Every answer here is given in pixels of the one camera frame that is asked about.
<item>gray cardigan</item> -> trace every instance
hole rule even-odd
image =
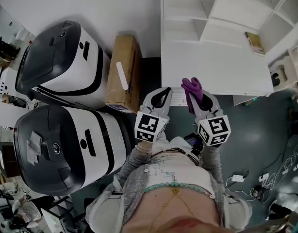
[[[149,176],[149,173],[145,172],[144,170],[148,168],[148,162],[150,158],[150,154],[133,149],[125,164],[122,166],[120,172],[117,174],[117,178],[123,187],[124,194],[123,225],[131,218],[144,194]],[[212,187],[215,192],[215,203],[221,220],[220,225],[221,227],[224,227],[224,186],[221,174],[219,148],[204,146],[200,164],[201,162],[202,168],[210,173]],[[114,191],[115,188],[113,184],[110,184],[105,190]],[[88,215],[90,214],[90,211],[97,200],[98,198],[87,207],[87,220]]]

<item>white box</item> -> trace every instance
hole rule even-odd
[[[146,142],[156,142],[164,131],[167,122],[168,120],[165,118],[137,112],[135,138]]]
[[[226,142],[231,134],[228,116],[200,120],[198,133],[207,146]]]

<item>cardboard box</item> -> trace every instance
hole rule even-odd
[[[116,37],[107,83],[106,104],[124,113],[140,106],[141,51],[132,35]]]

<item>purple glove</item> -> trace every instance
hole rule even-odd
[[[186,94],[189,112],[194,114],[194,109],[193,109],[193,105],[192,105],[189,94],[191,93],[194,96],[199,107],[201,107],[202,100],[203,100],[202,85],[197,78],[192,78],[191,82],[187,78],[183,78],[182,79],[182,88],[184,89],[184,92]]]

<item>white cable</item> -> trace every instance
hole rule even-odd
[[[266,180],[262,181],[262,187],[266,188],[268,191],[269,191],[269,196],[267,197],[267,199],[265,201],[262,201],[262,203],[265,203],[267,202],[268,198],[270,197],[270,194],[271,194],[271,191],[272,190],[275,190],[277,188],[277,186],[279,185],[279,183],[282,181],[282,179],[285,177],[285,175],[289,172],[289,170],[292,168],[292,166],[295,164],[295,161],[296,161],[296,158],[298,157],[298,151],[296,152],[296,149],[298,149],[298,145],[295,147],[294,149],[294,154],[292,154],[288,159],[286,159],[284,161],[284,163],[280,166],[279,170],[276,172],[276,173],[272,173],[269,178],[267,178]],[[276,179],[277,177],[283,172],[283,171],[286,171],[287,172],[285,174],[283,174],[282,178],[280,179],[280,181],[275,185],[276,183]],[[252,188],[249,192],[249,194],[247,194],[246,192],[244,191],[231,191],[229,188],[228,188],[228,181],[229,179],[231,179],[232,177],[229,177],[226,181],[226,188],[230,191],[230,192],[242,192],[244,193],[246,196],[251,196],[254,198],[254,196],[252,195],[253,193],[253,190],[254,188]]]

